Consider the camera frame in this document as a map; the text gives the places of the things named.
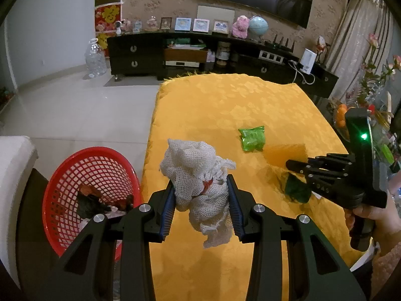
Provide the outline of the person right hand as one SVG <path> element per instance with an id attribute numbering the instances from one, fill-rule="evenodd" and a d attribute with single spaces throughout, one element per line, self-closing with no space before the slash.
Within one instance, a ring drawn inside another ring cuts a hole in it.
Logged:
<path id="1" fill-rule="evenodd" d="M 344 213 L 345 223 L 349 230 L 353 228 L 357 216 L 374 221 L 375 229 L 372 236 L 380 246 L 381 256 L 388 254 L 400 243 L 400 217 L 389 191 L 387 191 L 387 205 L 384 209 L 363 204 L 353 210 L 344 209 Z"/>

